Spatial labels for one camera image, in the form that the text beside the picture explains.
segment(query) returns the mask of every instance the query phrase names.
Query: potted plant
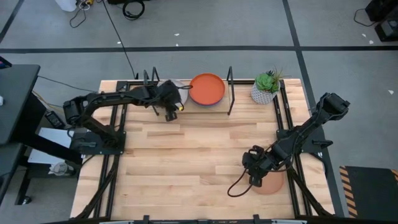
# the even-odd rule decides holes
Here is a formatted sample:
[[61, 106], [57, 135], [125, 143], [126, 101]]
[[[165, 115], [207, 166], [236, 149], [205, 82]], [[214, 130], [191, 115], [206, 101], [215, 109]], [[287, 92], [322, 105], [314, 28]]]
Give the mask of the potted plant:
[[277, 69], [262, 73], [256, 77], [256, 81], [251, 88], [251, 98], [259, 104], [272, 102], [280, 88], [279, 80], [282, 78], [282, 71]]

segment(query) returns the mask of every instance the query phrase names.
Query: white container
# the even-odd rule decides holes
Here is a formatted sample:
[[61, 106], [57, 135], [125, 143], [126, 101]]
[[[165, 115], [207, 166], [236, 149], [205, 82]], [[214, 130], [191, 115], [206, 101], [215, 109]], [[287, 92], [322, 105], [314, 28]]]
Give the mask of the white container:
[[62, 10], [73, 12], [76, 9], [76, 0], [55, 0]]

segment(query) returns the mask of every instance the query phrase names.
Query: yellow black striped tape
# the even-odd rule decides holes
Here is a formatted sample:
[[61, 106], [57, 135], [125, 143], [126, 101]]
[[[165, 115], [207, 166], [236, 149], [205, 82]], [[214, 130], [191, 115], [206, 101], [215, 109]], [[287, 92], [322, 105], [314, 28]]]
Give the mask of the yellow black striped tape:
[[398, 171], [396, 170], [391, 170], [391, 172], [394, 174], [394, 176], [396, 177], [396, 181], [398, 181]]
[[349, 177], [348, 177], [348, 171], [345, 166], [340, 167], [340, 176], [341, 176], [341, 181], [343, 183], [344, 194], [346, 196], [349, 217], [356, 218], [358, 217], [358, 213], [356, 211], [353, 189], [351, 188], [351, 184], [349, 182]]

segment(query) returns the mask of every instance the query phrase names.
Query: black mat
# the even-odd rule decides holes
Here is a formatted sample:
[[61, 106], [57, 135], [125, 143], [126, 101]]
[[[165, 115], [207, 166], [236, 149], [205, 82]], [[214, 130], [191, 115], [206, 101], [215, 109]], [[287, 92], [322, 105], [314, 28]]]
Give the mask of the black mat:
[[398, 222], [398, 171], [340, 167], [349, 216]]

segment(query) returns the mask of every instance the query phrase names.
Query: orange plate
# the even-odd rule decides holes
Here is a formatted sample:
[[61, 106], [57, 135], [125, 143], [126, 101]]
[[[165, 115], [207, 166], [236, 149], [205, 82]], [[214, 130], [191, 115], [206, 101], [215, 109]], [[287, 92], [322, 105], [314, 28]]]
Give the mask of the orange plate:
[[200, 105], [211, 106], [219, 102], [225, 92], [223, 80], [215, 74], [203, 73], [191, 81], [189, 90], [191, 98]]

